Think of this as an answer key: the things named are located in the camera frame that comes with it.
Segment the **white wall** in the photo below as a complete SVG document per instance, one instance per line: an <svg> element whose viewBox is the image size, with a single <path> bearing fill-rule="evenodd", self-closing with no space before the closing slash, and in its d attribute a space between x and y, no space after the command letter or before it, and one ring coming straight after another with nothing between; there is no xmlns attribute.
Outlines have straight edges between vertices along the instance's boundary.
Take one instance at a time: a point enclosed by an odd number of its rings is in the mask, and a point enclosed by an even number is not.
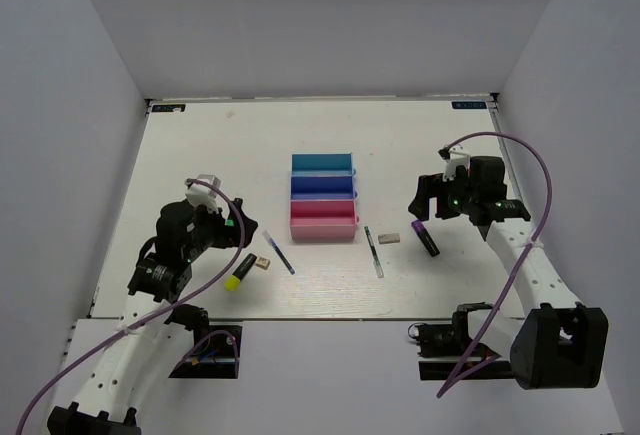
<svg viewBox="0 0 640 435"><path fill-rule="evenodd" d="M503 128L539 148L553 176L553 262L609 317L605 374L629 434L640 434L639 42L640 0L551 0L500 98ZM539 168L512 153L540 213Z"/></svg>
<svg viewBox="0 0 640 435"><path fill-rule="evenodd" d="M0 0L2 433L89 309L143 115L90 0Z"/></svg>
<svg viewBox="0 0 640 435"><path fill-rule="evenodd" d="M92 0L147 98L498 91L549 0Z"/></svg>

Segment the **yellow highlighter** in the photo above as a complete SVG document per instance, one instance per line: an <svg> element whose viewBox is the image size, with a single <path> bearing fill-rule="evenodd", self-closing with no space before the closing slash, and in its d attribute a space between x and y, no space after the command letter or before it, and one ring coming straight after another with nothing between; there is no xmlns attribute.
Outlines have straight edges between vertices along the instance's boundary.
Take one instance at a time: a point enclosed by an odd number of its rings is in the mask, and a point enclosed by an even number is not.
<svg viewBox="0 0 640 435"><path fill-rule="evenodd" d="M256 263L256 257L253 253L247 255L247 257L242 261L242 263L235 269L235 271L229 277L229 280L224 284L224 288L229 290L230 292L234 292L236 288L240 285L240 282L244 278L244 276L251 270L253 264Z"/></svg>

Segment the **plastic storage bin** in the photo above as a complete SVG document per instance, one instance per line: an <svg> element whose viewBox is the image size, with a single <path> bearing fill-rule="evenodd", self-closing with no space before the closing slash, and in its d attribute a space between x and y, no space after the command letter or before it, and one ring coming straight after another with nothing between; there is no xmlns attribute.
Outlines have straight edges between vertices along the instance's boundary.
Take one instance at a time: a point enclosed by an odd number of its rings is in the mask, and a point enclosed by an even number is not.
<svg viewBox="0 0 640 435"><path fill-rule="evenodd" d="M348 241L357 230L353 161L348 154L294 154L291 238Z"/></svg>

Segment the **eraser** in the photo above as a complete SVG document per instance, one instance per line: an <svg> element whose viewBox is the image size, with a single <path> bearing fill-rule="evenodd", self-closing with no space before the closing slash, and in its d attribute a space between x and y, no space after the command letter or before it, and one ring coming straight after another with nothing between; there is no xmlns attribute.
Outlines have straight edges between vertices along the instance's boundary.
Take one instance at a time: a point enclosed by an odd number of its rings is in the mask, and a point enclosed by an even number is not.
<svg viewBox="0 0 640 435"><path fill-rule="evenodd" d="M271 265L271 260L268 258L258 257L258 260L256 260L256 267L260 267L263 270L269 268L269 265Z"/></svg>
<svg viewBox="0 0 640 435"><path fill-rule="evenodd" d="M400 234L384 233L382 235L378 235L378 243L380 245L384 245L386 243L400 243Z"/></svg>

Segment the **purple marker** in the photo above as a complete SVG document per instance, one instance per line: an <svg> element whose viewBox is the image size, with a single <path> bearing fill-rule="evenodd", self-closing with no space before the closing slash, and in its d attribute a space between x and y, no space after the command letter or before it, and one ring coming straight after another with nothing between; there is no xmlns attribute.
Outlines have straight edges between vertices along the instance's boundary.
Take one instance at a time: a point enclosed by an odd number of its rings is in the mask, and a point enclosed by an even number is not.
<svg viewBox="0 0 640 435"><path fill-rule="evenodd" d="M424 245L424 248L427 249L427 252L429 252L429 255L431 255L432 257L440 255L440 250L438 250L438 247L436 247L436 243L433 241L433 238L431 238L431 235L429 235L429 232L427 232L427 229L420 220L411 222L411 228L413 228L413 231L416 232L416 235L418 235L418 238Z"/></svg>

